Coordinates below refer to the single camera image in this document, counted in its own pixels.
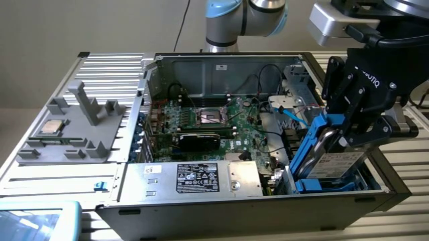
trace cpu socket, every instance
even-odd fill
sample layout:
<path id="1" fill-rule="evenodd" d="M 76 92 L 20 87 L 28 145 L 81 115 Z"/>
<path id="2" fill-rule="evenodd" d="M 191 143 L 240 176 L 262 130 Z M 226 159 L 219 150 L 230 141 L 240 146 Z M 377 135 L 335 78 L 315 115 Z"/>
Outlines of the cpu socket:
<path id="1" fill-rule="evenodd" d="M 223 108 L 200 108 L 196 110 L 196 123 L 223 124 L 227 119 L 227 113 Z"/>

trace processor chip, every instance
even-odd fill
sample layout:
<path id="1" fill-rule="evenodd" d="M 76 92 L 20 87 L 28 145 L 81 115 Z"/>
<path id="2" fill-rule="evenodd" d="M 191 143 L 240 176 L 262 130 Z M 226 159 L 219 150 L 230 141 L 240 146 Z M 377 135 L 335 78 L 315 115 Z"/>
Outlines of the processor chip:
<path id="1" fill-rule="evenodd" d="M 211 110 L 211 111 L 201 110 L 199 113 L 199 116 L 200 116 L 201 124 L 214 124 L 214 123 L 220 123 L 222 121 L 220 112 L 218 110 Z"/>
<path id="2" fill-rule="evenodd" d="M 40 134 L 54 134 L 57 133 L 64 125 L 64 121 L 61 119 L 50 119 L 45 122 L 41 127 Z"/>

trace capacitor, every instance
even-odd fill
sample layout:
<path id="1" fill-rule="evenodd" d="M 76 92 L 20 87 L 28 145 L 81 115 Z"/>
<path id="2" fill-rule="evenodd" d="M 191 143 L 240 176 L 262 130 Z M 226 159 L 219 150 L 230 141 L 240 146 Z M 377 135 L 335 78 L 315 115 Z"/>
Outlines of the capacitor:
<path id="1" fill-rule="evenodd" d="M 248 108 L 251 106 L 248 101 L 243 101 L 243 107 Z"/>

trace green circuit board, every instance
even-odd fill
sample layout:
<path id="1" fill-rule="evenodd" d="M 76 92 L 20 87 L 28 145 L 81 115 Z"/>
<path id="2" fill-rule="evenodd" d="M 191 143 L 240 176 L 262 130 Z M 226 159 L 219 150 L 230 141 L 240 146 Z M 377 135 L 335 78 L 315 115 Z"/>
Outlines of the green circuit board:
<path id="1" fill-rule="evenodd" d="M 161 104 L 152 111 L 152 121 L 156 118 L 156 126 L 152 127 L 152 142 L 153 142 L 153 162 L 177 162 L 177 161 L 219 161 L 238 160 L 238 155 L 243 151 L 251 153 L 252 161 L 256 162 L 258 170 L 263 174 L 272 172 L 271 168 L 266 168 L 266 163 L 270 161 L 270 154 L 263 153 L 268 148 L 259 145 L 259 142 L 266 137 L 260 130 L 262 126 L 251 126 L 247 117 L 251 111 L 251 117 L 256 119 L 256 108 L 244 107 L 243 102 L 251 101 L 246 97 L 240 97 L 226 107 L 226 118 L 231 118 L 226 123 L 201 124 L 201 118 L 196 118 L 195 108 L 180 107 L 176 101 L 169 101 Z M 219 107 L 204 108 L 206 111 L 216 111 Z M 173 144 L 173 138 L 179 137 L 177 127 L 181 130 L 200 129 L 197 133 L 218 134 L 219 130 L 210 128 L 234 128 L 234 136 L 228 139 L 220 139 L 220 147 L 210 152 L 181 152 Z"/>

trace metal rail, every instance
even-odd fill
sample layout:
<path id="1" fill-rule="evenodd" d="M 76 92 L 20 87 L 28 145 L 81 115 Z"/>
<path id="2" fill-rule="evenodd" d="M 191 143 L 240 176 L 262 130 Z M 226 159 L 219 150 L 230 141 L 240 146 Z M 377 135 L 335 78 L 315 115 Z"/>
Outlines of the metal rail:
<path id="1" fill-rule="evenodd" d="M 346 56 L 343 52 L 312 52 L 312 55 L 324 70 L 330 56 Z M 119 99 L 120 104 L 131 107 L 137 82 L 141 78 L 140 61 L 149 62 L 151 57 L 143 54 L 89 55 L 87 59 L 77 60 L 77 63 L 75 63 L 53 96 L 64 94 L 68 103 L 76 104 L 72 95 L 64 91 L 64 86 L 68 80 L 77 78 L 85 82 L 85 91 L 89 97 L 97 97 L 100 102 L 107 99 Z M 44 115 L 44 111 L 41 110 L 36 117 L 30 129 L 37 125 L 37 119 Z M 381 150 L 413 192 L 413 196 L 409 199 L 387 212 L 370 213 L 342 231 L 216 238 L 211 240 L 429 240 L 429 121 L 414 107 L 407 106 L 405 114 L 414 120 L 419 128 L 419 135 L 411 140 L 382 146 Z M 124 135 L 127 121 L 125 116 L 117 132 L 117 138 Z M 96 202 L 107 200 L 111 195 L 117 195 L 112 186 L 109 186 L 109 191 L 105 193 L 96 193 L 91 189 L 96 181 L 105 180 L 112 183 L 115 176 L 123 174 L 123 168 L 117 168 L 123 164 L 115 163 L 120 156 L 119 152 L 112 152 L 108 159 L 111 163 L 97 164 L 99 168 L 92 168 L 92 165 L 85 165 L 84 168 L 81 167 L 83 165 L 18 167 L 13 162 L 13 158 L 29 133 L 26 131 L 4 166 L 0 168 L 0 196 L 12 200 L 28 198 L 38 198 L 38 200 L 44 200 L 44 198 L 49 200 L 52 198 L 76 199 L 83 203 L 84 207 L 80 240 L 121 240 L 107 223 L 91 210 Z M 119 146 L 120 139 L 113 144 L 113 147 Z M 24 192 L 13 190 L 18 188 L 24 188 Z"/>

